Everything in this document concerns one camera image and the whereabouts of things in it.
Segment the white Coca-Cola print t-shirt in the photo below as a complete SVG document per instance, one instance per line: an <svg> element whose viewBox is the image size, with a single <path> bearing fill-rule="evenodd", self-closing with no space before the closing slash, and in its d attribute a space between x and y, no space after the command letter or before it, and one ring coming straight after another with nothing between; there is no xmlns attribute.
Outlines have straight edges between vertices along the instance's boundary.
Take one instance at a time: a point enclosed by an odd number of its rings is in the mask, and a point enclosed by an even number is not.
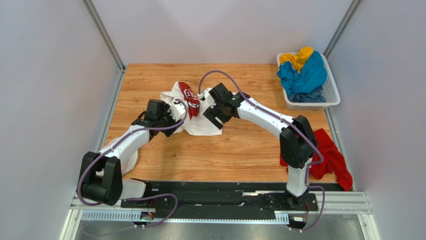
<svg viewBox="0 0 426 240"><path fill-rule="evenodd" d="M170 91L163 91L159 94L160 100L171 105L175 99L179 99L185 103L188 108L188 116L184 123L177 128L175 133L186 131L192 136L219 136L223 134L211 123L203 112L209 107L208 103L199 100L193 89L185 82L177 81L174 83Z"/></svg>

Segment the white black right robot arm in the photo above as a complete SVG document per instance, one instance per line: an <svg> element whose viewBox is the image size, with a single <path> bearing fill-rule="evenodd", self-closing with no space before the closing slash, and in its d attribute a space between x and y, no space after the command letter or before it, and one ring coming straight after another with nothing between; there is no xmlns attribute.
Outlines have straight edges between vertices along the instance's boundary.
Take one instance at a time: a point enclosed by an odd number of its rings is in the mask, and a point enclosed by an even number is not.
<svg viewBox="0 0 426 240"><path fill-rule="evenodd" d="M288 167L286 191L294 204L301 204L309 192L308 165L318 145L308 119L302 115L280 114L246 93L231 92L223 83L207 88L198 97L207 104L203 116L219 130L231 118L238 118L258 125L279 139L280 157Z"/></svg>

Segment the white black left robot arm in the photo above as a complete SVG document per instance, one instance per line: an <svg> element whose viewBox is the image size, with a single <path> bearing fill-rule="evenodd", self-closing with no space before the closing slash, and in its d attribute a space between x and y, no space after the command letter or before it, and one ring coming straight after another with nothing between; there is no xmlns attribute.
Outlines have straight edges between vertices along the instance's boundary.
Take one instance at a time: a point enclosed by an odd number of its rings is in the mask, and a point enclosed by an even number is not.
<svg viewBox="0 0 426 240"><path fill-rule="evenodd" d="M188 108L175 98L171 103L151 99L147 109L116 142L83 158L77 184L77 196L87 206L113 206L119 200L144 201L147 182L123 179L125 163L158 133L170 137L185 121Z"/></svg>

